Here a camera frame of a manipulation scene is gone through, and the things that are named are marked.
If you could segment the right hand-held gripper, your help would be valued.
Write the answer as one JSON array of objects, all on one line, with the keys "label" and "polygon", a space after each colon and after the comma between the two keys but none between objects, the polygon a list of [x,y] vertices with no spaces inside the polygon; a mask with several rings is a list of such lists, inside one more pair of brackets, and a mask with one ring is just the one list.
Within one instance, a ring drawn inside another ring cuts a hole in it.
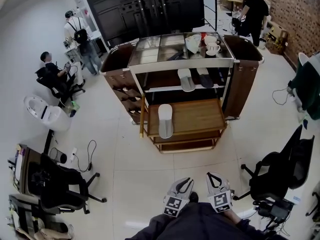
[{"label": "right hand-held gripper", "polygon": [[228,180],[219,173],[208,172],[206,174],[206,183],[208,188],[208,200],[216,213],[222,213],[233,207],[233,190],[217,192],[218,189],[228,189]]}]

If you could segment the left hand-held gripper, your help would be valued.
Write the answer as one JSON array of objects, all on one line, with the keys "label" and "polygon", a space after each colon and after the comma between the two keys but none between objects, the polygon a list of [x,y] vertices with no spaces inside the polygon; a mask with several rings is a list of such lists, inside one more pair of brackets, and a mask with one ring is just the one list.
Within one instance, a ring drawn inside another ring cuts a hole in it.
[{"label": "left hand-held gripper", "polygon": [[169,217],[178,217],[185,206],[190,202],[189,198],[194,186],[194,180],[185,177],[175,181],[170,189],[169,194],[164,198],[163,214]]}]

